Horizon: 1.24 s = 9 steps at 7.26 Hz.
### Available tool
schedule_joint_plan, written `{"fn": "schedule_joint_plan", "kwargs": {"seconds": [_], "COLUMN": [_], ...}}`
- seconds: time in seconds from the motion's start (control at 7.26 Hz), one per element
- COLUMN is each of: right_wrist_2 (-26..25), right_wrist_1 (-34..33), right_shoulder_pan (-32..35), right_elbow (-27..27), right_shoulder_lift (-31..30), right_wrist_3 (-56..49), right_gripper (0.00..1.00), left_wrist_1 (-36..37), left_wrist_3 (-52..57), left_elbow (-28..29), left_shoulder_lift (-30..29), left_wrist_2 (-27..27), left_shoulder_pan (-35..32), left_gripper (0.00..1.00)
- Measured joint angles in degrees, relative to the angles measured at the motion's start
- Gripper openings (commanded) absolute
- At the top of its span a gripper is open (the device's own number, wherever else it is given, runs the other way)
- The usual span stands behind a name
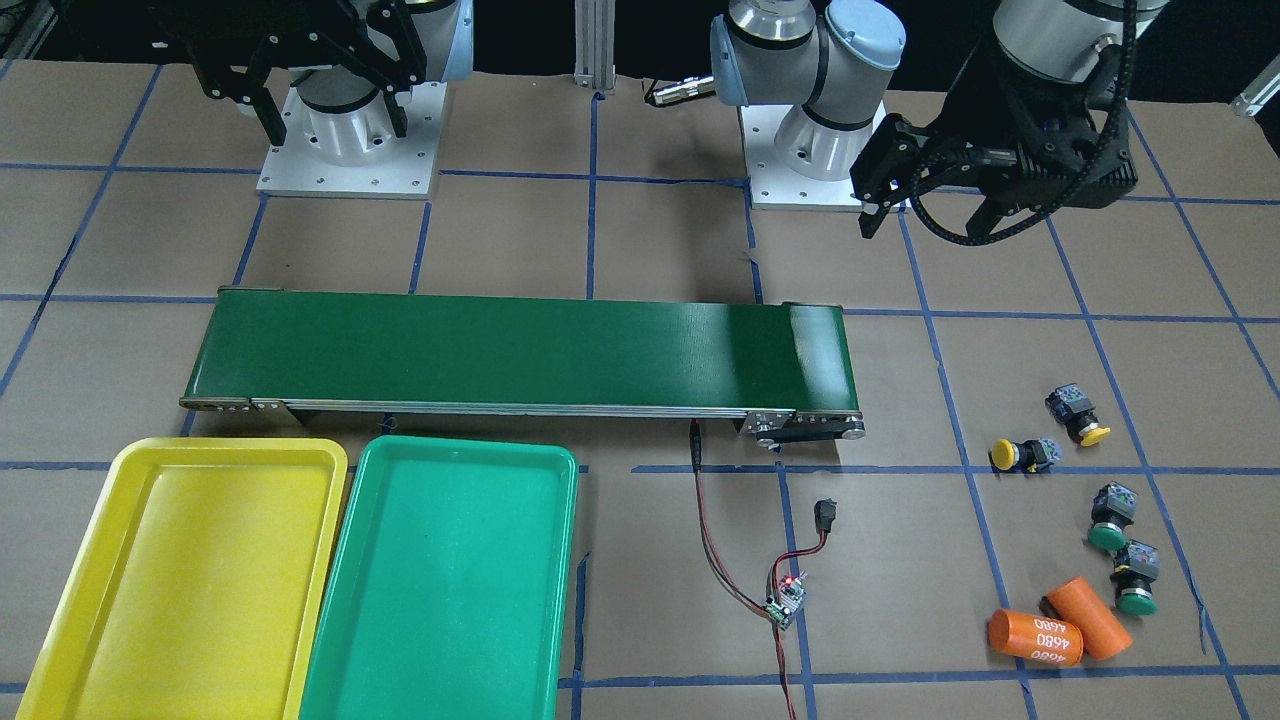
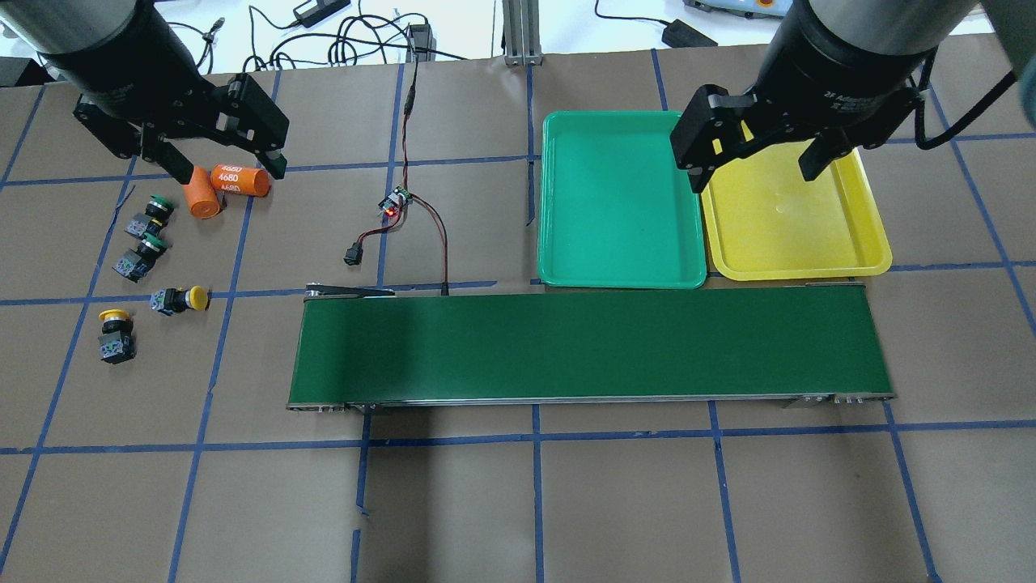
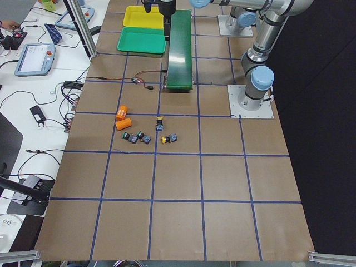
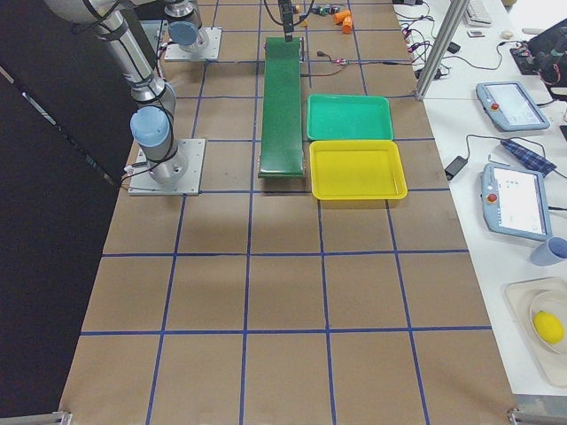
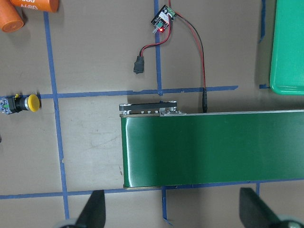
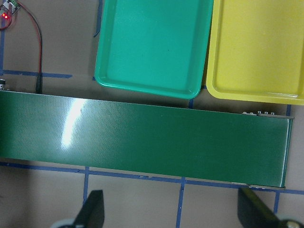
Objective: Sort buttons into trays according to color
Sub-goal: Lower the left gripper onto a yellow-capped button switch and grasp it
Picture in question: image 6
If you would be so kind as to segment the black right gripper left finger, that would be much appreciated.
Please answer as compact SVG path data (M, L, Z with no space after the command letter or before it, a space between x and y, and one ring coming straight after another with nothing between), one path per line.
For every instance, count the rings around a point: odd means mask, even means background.
M93 190L74 220L75 228L102 228L105 219L102 190Z

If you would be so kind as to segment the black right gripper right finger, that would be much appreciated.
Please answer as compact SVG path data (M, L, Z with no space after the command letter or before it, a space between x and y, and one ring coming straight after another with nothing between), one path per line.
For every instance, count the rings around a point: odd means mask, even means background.
M243 228L286 228L272 210L249 188L239 188L237 217Z

